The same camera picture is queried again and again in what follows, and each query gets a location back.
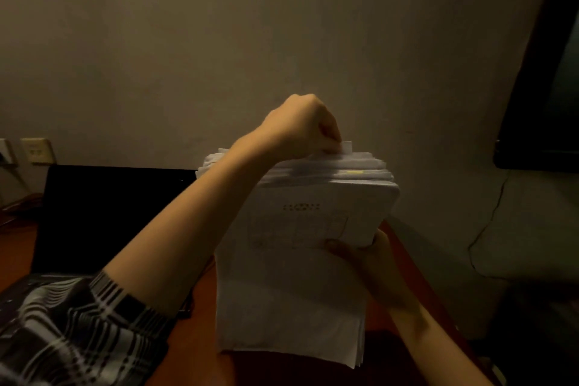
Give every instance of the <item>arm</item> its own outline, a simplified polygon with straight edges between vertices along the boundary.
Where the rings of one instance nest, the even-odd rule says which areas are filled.
[[[378,230],[374,243],[364,249],[333,240],[328,241],[327,248],[348,261],[368,291],[388,309],[400,337],[430,385],[492,385],[406,286],[384,232]]]
[[[336,153],[340,140],[319,99],[289,97],[145,226],[105,273],[139,301],[175,316],[259,179],[280,161]]]

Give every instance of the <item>forearm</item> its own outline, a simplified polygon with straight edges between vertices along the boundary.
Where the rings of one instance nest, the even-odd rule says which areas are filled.
[[[417,300],[408,308],[390,309],[390,315],[431,386],[492,384]]]
[[[237,141],[113,258],[105,272],[136,299],[174,316],[245,199],[275,164],[266,143],[254,134]]]

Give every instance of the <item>desk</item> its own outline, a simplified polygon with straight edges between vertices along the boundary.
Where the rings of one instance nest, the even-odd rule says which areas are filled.
[[[455,328],[438,297],[402,243],[386,223],[394,257],[410,288],[460,348],[479,365],[467,341]],[[0,290],[26,275],[32,262],[34,225],[0,231]],[[388,314],[370,301],[366,315],[364,364],[352,370],[337,363],[280,353],[217,353],[215,351],[215,269],[193,291],[191,319],[179,321],[169,337],[169,352],[148,385],[364,385],[426,384],[396,335]]]

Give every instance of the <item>person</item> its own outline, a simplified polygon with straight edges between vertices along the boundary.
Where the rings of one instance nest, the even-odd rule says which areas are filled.
[[[190,287],[259,179],[276,163],[337,153],[336,119],[314,95],[292,95],[175,198],[91,280],[37,288],[0,331],[0,384],[141,384],[167,351],[166,339]],[[390,313],[429,384],[489,380],[417,301],[397,270],[387,236],[345,259]]]

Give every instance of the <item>sleeve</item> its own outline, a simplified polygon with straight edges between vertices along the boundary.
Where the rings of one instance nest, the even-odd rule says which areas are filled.
[[[143,384],[163,360],[174,319],[105,272],[36,288],[0,360],[4,384]]]

